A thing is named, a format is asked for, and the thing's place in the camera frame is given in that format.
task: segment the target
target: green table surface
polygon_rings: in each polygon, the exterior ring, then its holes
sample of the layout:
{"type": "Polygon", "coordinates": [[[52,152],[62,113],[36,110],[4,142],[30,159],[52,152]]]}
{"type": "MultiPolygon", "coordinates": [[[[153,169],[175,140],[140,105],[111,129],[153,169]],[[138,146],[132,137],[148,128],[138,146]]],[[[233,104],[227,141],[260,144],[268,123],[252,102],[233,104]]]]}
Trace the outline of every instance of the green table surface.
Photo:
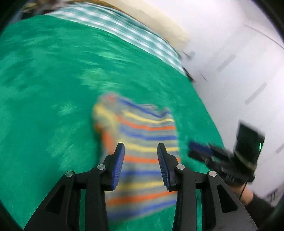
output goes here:
{"type": "MultiPolygon", "coordinates": [[[[0,37],[0,199],[21,227],[67,170],[80,173],[97,164],[91,108],[109,91],[170,108],[182,163],[208,171],[186,156],[187,143],[222,141],[187,77],[110,33],[35,16],[0,37]]],[[[110,230],[170,231],[174,211],[110,222],[110,230]]],[[[200,229],[200,209],[197,222],[200,229]]]]}

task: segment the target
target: checkered cloth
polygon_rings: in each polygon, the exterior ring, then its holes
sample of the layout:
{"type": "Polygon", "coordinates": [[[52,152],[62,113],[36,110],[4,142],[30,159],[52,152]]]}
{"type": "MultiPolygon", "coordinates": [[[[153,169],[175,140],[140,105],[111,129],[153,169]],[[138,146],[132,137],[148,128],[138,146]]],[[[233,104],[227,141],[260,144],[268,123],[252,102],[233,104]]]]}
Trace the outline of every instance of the checkered cloth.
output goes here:
{"type": "Polygon", "coordinates": [[[158,57],[184,74],[180,55],[157,33],[118,10],[92,3],[75,3],[49,13],[57,18],[99,28],[158,57]]]}

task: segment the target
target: yellow stripe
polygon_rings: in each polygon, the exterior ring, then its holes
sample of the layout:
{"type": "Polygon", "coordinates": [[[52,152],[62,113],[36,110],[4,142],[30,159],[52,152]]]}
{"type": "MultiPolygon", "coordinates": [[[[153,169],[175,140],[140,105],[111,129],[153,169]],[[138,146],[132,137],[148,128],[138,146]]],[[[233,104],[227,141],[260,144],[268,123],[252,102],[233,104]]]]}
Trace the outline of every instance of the yellow stripe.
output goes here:
{"type": "Polygon", "coordinates": [[[156,188],[164,186],[163,181],[153,181],[153,182],[141,182],[141,183],[120,183],[116,187],[115,191],[131,191],[147,188],[156,188]]]}
{"type": "Polygon", "coordinates": [[[156,123],[156,124],[163,123],[163,122],[174,122],[174,120],[170,119],[170,118],[166,118],[166,119],[162,119],[162,120],[152,120],[152,119],[146,119],[146,118],[137,116],[137,115],[135,115],[131,112],[128,112],[128,111],[123,110],[122,112],[125,116],[133,118],[135,120],[139,120],[141,122],[156,123]]]}
{"type": "Polygon", "coordinates": [[[116,129],[117,120],[113,112],[105,109],[101,104],[96,104],[94,109],[98,116],[104,116],[110,122],[113,130],[116,129]]]}
{"type": "MultiPolygon", "coordinates": [[[[157,153],[157,148],[152,148],[152,147],[143,147],[143,146],[139,146],[133,143],[128,143],[125,142],[125,140],[119,140],[119,143],[124,143],[125,149],[126,150],[135,150],[135,151],[139,151],[139,152],[154,152],[157,153]]],[[[170,147],[170,148],[166,148],[168,152],[178,152],[179,148],[178,147],[170,147]]]]}

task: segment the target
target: black cable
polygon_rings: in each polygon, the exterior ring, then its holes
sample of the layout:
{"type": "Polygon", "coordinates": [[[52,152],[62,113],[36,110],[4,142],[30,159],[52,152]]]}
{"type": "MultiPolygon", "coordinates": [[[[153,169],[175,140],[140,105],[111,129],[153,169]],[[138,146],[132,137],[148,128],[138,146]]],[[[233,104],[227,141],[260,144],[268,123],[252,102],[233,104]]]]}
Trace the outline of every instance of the black cable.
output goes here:
{"type": "Polygon", "coordinates": [[[253,27],[250,27],[250,26],[248,26],[248,25],[246,25],[246,24],[244,24],[244,26],[247,27],[247,28],[250,28],[250,29],[252,29],[252,30],[254,30],[254,31],[256,31],[256,32],[258,32],[258,33],[260,33],[260,34],[262,34],[262,35],[264,35],[265,37],[267,37],[268,39],[270,39],[271,41],[273,41],[274,43],[276,43],[278,46],[280,46],[280,47],[284,50],[284,47],[283,47],[280,43],[276,42],[274,39],[270,38],[268,35],[262,33],[261,31],[255,29],[255,28],[253,28],[253,27]]]}
{"type": "Polygon", "coordinates": [[[243,188],[243,190],[242,190],[242,192],[241,192],[241,195],[240,195],[240,197],[239,197],[239,200],[241,200],[241,198],[242,198],[242,194],[243,194],[243,192],[244,192],[244,190],[245,190],[245,187],[246,187],[247,183],[248,183],[248,182],[246,181],[245,186],[244,186],[244,188],[243,188]]]}

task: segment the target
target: orange stripe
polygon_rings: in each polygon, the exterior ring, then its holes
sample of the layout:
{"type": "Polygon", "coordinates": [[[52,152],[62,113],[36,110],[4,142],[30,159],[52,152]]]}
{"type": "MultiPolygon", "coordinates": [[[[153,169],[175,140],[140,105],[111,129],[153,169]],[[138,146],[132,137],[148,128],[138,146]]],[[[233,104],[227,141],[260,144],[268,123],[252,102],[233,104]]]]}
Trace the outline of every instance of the orange stripe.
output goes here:
{"type": "Polygon", "coordinates": [[[124,156],[124,162],[128,163],[139,163],[139,164],[158,164],[158,158],[144,158],[136,156],[124,156]]]}
{"type": "Polygon", "coordinates": [[[174,192],[161,192],[161,193],[153,193],[153,194],[148,194],[148,195],[142,195],[142,196],[130,196],[130,197],[119,197],[119,198],[113,198],[110,199],[106,204],[107,205],[121,205],[121,204],[129,204],[129,203],[138,203],[138,202],[143,202],[143,201],[148,201],[148,200],[154,200],[159,197],[164,197],[171,195],[174,192]]]}
{"type": "Polygon", "coordinates": [[[148,127],[148,126],[145,126],[145,125],[138,125],[138,124],[135,124],[135,123],[132,123],[130,121],[127,121],[125,120],[124,118],[122,118],[121,116],[116,116],[116,119],[129,126],[129,127],[132,127],[132,128],[135,128],[135,129],[144,129],[144,130],[147,130],[147,131],[163,131],[163,130],[175,130],[176,127],[175,126],[164,126],[164,127],[148,127]]]}
{"type": "Polygon", "coordinates": [[[94,124],[94,130],[101,134],[101,139],[104,147],[106,148],[107,154],[113,154],[115,151],[115,144],[112,135],[99,124],[94,124]]]}

